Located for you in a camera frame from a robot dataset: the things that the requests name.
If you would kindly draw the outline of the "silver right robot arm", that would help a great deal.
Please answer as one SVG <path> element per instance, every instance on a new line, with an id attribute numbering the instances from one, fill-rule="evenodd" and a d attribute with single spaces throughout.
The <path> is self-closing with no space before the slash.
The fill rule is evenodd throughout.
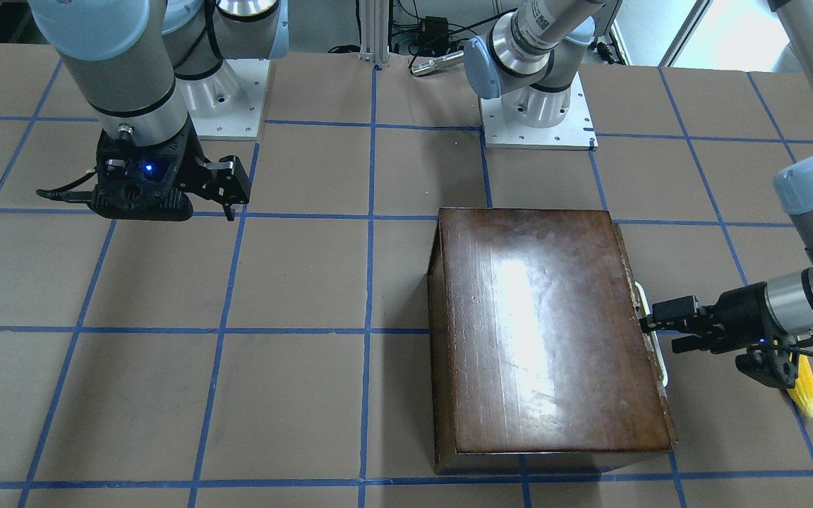
<path id="1" fill-rule="evenodd" d="M 210 161 L 205 119 L 255 118 L 233 61 L 289 49 L 287 1 L 32 1 L 33 20 L 101 125 L 94 167 L 37 195 L 117 221 L 183 222 L 191 196 L 228 221 L 251 199 L 235 155 Z"/>

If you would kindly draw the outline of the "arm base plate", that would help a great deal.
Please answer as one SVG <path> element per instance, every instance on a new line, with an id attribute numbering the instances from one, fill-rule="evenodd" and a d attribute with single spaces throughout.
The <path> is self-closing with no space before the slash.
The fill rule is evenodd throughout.
<path id="1" fill-rule="evenodd" d="M 496 99 L 480 99 L 487 147 L 593 151 L 599 147 L 580 74 L 568 89 L 532 87 Z"/>
<path id="2" fill-rule="evenodd" d="M 177 89 L 200 139 L 259 141 L 271 64 L 269 60 L 226 60 L 201 80 L 178 78 Z"/>

